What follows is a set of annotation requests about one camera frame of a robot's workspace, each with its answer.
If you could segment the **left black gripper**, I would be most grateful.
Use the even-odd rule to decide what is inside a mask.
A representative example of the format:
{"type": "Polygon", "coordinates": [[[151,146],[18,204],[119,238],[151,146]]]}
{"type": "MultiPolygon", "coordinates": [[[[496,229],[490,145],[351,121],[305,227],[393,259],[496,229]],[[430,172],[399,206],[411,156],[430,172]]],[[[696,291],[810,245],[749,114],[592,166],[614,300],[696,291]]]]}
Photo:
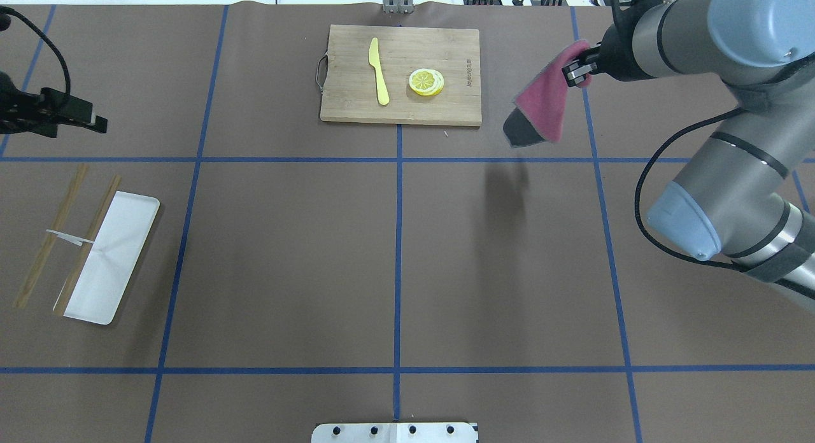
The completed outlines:
{"type": "Polygon", "coordinates": [[[1,132],[32,132],[56,138],[59,126],[81,127],[105,134],[108,119],[94,113],[89,101],[67,95],[50,87],[38,94],[20,91],[11,78],[1,73],[1,132]]]}

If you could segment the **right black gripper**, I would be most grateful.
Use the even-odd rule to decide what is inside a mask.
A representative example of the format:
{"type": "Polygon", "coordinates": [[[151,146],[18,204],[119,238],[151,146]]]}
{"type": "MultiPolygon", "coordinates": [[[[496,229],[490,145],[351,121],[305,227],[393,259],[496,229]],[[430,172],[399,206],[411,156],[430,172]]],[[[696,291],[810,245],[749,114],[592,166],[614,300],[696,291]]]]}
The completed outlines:
{"type": "Polygon", "coordinates": [[[593,76],[603,73],[599,67],[601,46],[573,43],[562,50],[562,77],[567,87],[586,88],[593,76]]]}

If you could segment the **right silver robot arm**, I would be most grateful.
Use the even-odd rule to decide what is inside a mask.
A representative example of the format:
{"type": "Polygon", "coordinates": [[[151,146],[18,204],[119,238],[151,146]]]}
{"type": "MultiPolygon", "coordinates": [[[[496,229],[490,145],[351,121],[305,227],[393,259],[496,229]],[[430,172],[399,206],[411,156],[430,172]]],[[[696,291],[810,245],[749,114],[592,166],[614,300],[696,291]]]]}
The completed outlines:
{"type": "Polygon", "coordinates": [[[713,74],[736,101],[682,128],[637,180],[655,248],[813,310],[813,215],[777,189],[813,151],[813,0],[606,0],[614,23],[563,68],[619,81],[713,74]]]}

